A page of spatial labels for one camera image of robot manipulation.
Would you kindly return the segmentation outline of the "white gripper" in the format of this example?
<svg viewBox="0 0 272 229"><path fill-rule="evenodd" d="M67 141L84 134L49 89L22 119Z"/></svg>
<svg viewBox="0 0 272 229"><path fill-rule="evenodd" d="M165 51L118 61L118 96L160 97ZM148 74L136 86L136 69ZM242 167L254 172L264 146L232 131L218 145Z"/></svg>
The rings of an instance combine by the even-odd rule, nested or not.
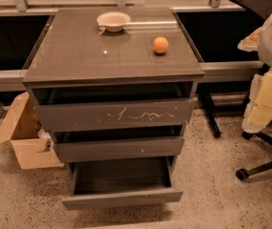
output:
<svg viewBox="0 0 272 229"><path fill-rule="evenodd" d="M272 120L272 70L264 75L254 76L249 99L241 127L245 132L254 134L264 129Z"/></svg>

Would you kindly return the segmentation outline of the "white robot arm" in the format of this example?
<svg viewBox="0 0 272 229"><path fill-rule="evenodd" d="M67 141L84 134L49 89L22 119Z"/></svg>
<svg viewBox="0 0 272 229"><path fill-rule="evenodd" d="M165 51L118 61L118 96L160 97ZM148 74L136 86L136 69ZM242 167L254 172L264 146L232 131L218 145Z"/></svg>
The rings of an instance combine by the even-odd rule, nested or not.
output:
<svg viewBox="0 0 272 229"><path fill-rule="evenodd" d="M250 87L242 129L254 134L272 120L272 13L263 25L246 36L238 45L245 52L257 51L259 60L269 67L263 75L255 74Z"/></svg>

